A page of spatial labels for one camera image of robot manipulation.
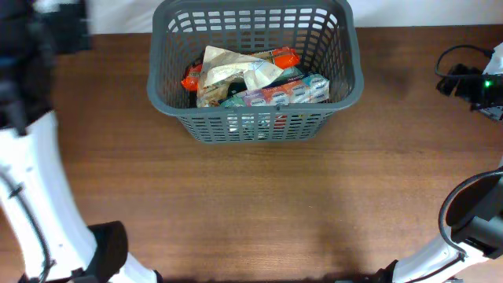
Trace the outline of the Kleenex tissue multipack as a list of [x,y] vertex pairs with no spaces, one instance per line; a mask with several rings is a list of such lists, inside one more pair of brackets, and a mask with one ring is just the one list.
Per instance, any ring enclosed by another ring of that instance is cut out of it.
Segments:
[[222,101],[225,108],[316,104],[329,99],[330,81],[319,74],[302,74],[258,90],[245,90]]

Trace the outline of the light blue tissue pack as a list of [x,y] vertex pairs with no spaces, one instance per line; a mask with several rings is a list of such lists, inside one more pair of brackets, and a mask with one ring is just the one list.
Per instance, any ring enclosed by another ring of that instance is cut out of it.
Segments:
[[290,68],[286,68],[282,74],[280,76],[278,76],[274,82],[275,83],[279,83],[280,81],[284,81],[286,79],[290,79],[292,77],[295,77],[297,75],[302,75],[303,72],[298,69],[297,67],[290,67]]

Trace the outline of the San Remo spaghetti packet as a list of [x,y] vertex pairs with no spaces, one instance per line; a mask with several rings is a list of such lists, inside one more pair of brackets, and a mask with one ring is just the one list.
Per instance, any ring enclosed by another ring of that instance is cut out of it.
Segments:
[[[274,63],[276,66],[285,70],[286,68],[295,67],[300,62],[300,57],[295,50],[290,47],[281,47],[274,50],[267,50],[258,53],[245,54],[253,57],[257,57],[270,63]],[[185,77],[181,81],[181,84],[186,90],[198,91],[198,82],[200,78],[200,72],[202,69],[203,61],[199,64],[193,64],[189,66],[185,71]]]

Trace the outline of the beige brown pouch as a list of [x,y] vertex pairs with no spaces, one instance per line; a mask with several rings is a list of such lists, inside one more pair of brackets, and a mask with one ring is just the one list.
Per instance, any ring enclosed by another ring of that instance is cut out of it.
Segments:
[[197,108],[206,108],[219,106],[221,100],[227,98],[229,86],[226,84],[208,86],[197,91],[196,106]]

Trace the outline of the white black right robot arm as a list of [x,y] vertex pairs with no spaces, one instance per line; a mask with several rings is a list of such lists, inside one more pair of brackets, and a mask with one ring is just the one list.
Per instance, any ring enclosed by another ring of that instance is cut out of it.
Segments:
[[[460,97],[492,120],[502,120],[502,47],[479,48],[483,70],[464,64],[439,72],[439,93]],[[439,235],[420,251],[397,259],[364,282],[455,282],[456,274],[502,255],[502,169],[473,175],[443,201]]]

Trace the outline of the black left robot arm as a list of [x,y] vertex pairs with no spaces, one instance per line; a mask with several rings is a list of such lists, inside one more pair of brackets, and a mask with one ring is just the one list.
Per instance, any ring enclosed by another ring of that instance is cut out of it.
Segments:
[[61,163],[51,101],[59,55],[91,47],[84,1],[1,3],[1,207],[23,282],[160,282],[119,221],[85,224]]

